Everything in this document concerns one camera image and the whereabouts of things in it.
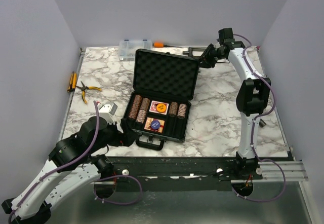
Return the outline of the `black foam-lined carrying case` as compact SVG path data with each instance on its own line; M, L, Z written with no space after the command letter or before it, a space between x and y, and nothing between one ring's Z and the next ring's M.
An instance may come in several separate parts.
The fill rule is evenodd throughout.
M132 130L138 134L136 145L150 150L160 151L166 141L182 143L185 140L186 127L191 109L191 100L194 96L195 85L199 70L199 62L196 59L157 52L146 49L138 49L135 54L133 92L128 102L123 119L126 119ZM134 97L149 98L150 104L154 101L169 104L166 115L160 115L146 111L143 124L128 118ZM186 116L184 119L170 117L169 110L172 102L186 104ZM165 120L162 133L144 130L147 117Z

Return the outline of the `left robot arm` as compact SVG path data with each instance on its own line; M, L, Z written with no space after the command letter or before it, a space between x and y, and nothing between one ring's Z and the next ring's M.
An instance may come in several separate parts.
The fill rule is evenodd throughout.
M42 170L17 197L4 200L2 208L9 223L46 223L52 210L72 193L94 181L112 180L121 175L104 154L92 153L107 146L130 146L138 135L126 120L122 129L105 117L91 117L79 131L58 141Z

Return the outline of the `yellow big blind button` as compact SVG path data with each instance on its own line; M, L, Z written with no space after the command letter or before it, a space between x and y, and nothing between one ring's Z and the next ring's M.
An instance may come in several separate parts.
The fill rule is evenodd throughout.
M159 112L159 113L164 113L167 109L167 105L166 104L163 104L163 103L159 103L156 105L156 110Z

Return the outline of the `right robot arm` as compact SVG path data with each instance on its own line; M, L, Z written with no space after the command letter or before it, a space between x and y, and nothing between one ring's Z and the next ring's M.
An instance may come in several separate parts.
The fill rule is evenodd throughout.
M236 107L241 115L241 133L233 174L238 179L245 179L258 167L257 133L261 117L268 106L271 80L262 77L257 71L242 42L230 40L218 48L209 44L198 60L203 67L212 68L222 59L233 65L241 80L236 97Z

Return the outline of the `blue small blind button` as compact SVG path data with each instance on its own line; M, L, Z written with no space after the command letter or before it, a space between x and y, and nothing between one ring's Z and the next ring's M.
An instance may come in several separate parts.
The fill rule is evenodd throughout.
M150 127L153 130L158 130L160 128L159 120L152 120L151 123L150 123Z

